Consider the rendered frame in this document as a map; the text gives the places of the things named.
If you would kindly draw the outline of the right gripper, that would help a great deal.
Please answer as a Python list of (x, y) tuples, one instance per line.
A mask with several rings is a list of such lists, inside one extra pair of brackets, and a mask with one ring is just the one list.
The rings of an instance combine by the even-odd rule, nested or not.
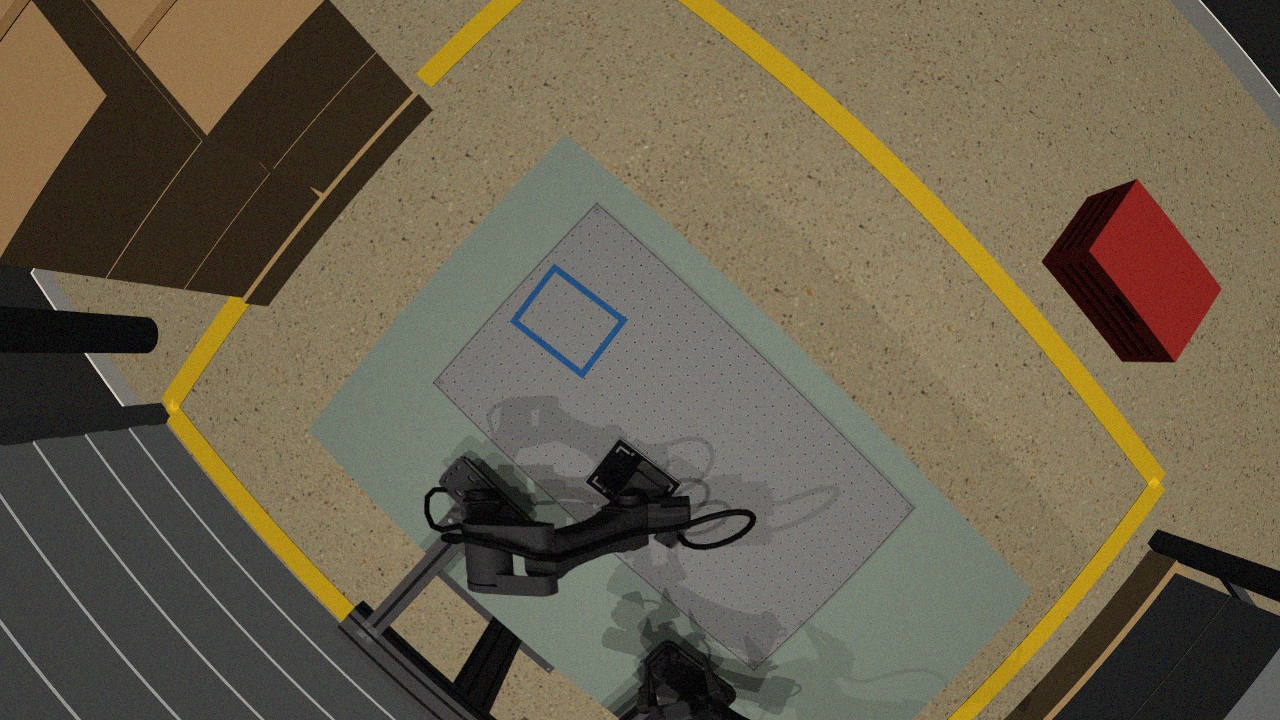
[[(712, 700), (701, 700), (698, 702), (689, 703), (691, 708), (695, 707), (692, 708), (692, 715), (695, 720), (704, 720), (704, 717), (707, 716), (719, 714), (716, 702), (728, 700), (728, 694), (724, 691), (723, 685), (721, 685), (721, 682), (717, 679), (716, 674), (712, 671), (710, 664), (708, 662), (705, 653), (701, 653), (701, 660), (703, 660), (704, 673), (707, 676), (708, 693), (712, 696)], [(649, 691), (650, 691), (650, 698), (649, 698)], [(667, 705), (658, 705), (658, 706), (657, 705), (658, 705), (657, 692), (652, 676), (652, 667), (646, 665), (643, 689), (639, 694), (636, 703), (637, 714), (650, 714), (649, 715), (650, 720), (664, 717), (663, 707), (667, 707)]]

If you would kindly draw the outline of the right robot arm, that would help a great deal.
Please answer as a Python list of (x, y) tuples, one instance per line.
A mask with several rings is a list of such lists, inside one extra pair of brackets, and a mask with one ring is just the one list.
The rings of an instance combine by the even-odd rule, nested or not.
[[(681, 664), (678, 664), (677, 660)], [(669, 685), (669, 688), (675, 692), (680, 693), (677, 702), (663, 708), (664, 717), (657, 720), (694, 720), (692, 708), (689, 703), (701, 700), (712, 700), (707, 688), (705, 673), (701, 667), (698, 667), (698, 665), (692, 664), (672, 646), (667, 644), (646, 665), (650, 665), (652, 674), (654, 676), (666, 683), (666, 685)], [(728, 694), (728, 700), (716, 702), (719, 708), (719, 714), (707, 716), (704, 720), (750, 720), (730, 708), (730, 705), (733, 703), (736, 697), (724, 685), (723, 688)]]

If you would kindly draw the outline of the blue tape outline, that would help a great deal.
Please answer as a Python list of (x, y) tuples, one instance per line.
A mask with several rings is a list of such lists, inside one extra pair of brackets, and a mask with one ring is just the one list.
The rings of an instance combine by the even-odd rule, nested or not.
[[(586, 363), (586, 365), (582, 366), (582, 370), (579, 366), (573, 365), (573, 363), (571, 363), (562, 354), (559, 354), (558, 351), (556, 351), (556, 348), (550, 347), (550, 345), (547, 345), (547, 342), (544, 340), (541, 340), (538, 334), (532, 333), (532, 331), (530, 331), (526, 325), (524, 325), (521, 322), (518, 322), (520, 316), (522, 316), (524, 313), (526, 311), (526, 309), (529, 307), (529, 305), (532, 304), (532, 300), (538, 296), (538, 293), (541, 291), (541, 288), (544, 287), (544, 284), (547, 284), (547, 282), (550, 279), (550, 275), (553, 275), (554, 272), (558, 275), (561, 275), (562, 278), (564, 278), (564, 281), (568, 281), (570, 284), (573, 284), (575, 288), (577, 288), (579, 291), (581, 291), (582, 293), (585, 293), (589, 299), (591, 299), (595, 304), (598, 304), (600, 307), (603, 307), (607, 313), (611, 313), (611, 315), (614, 316), (617, 320), (620, 320), (614, 325), (614, 328), (611, 331), (611, 333), (605, 337), (605, 340), (602, 342), (602, 345), (599, 346), (599, 348), (596, 348), (596, 352), (593, 354), (593, 357), (590, 357), (589, 361)], [(593, 366), (593, 364), (596, 363), (596, 359), (600, 357), (600, 355), (603, 354), (603, 351), (605, 350), (605, 347), (611, 343), (611, 341), (614, 338), (614, 336), (620, 332), (620, 329), (625, 325), (625, 323), (627, 320), (628, 319), (626, 319), (620, 313), (617, 313), (613, 307), (611, 307), (608, 304), (605, 304), (602, 299), (596, 297), (595, 293), (593, 293), (590, 290), (588, 290), (586, 287), (584, 287), (582, 284), (580, 284), (579, 281), (575, 281), (570, 274), (567, 274), (559, 266), (557, 266), (556, 264), (553, 264), (550, 266), (549, 272), (547, 272), (547, 275), (544, 275), (541, 278), (541, 281), (539, 282), (539, 284), (536, 286), (536, 288), (532, 290), (532, 293), (530, 293), (529, 299), (526, 299), (526, 301), (524, 302), (524, 305), (518, 309), (518, 311), (511, 319), (511, 323), (515, 324), (525, 334), (527, 334), (531, 340), (534, 340), (543, 348), (545, 348), (549, 354), (552, 354), (554, 357), (557, 357), (561, 363), (563, 363), (566, 366), (568, 366), (572, 372), (575, 372), (577, 375), (580, 375), (581, 378), (584, 378), (584, 375), (588, 374), (588, 372), (590, 370), (590, 368)]]

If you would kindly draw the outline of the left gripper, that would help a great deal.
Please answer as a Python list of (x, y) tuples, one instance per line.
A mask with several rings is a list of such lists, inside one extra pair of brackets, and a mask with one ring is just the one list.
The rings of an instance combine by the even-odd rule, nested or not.
[[(639, 492), (639, 495), (641, 495), (641, 497), (646, 500), (646, 503), (655, 502), (655, 497), (660, 497), (662, 495), (664, 495), (666, 488), (669, 486), (668, 477), (658, 471), (657, 468), (653, 468), (645, 460), (643, 460), (637, 465), (637, 469), (640, 471), (637, 470), (634, 473), (634, 477), (631, 477), (626, 483), (626, 486), (621, 491), (618, 491), (618, 493), (614, 495), (613, 498), (611, 498), (609, 503), (618, 502), (617, 498), (620, 492)], [(652, 480), (646, 478), (643, 473), (646, 474), (646, 477), (649, 477)], [(664, 544), (666, 547), (671, 548), (681, 536), (682, 534), (678, 530), (672, 530), (666, 533), (657, 533), (657, 536), (654, 536), (654, 539), (660, 542), (660, 544)]]

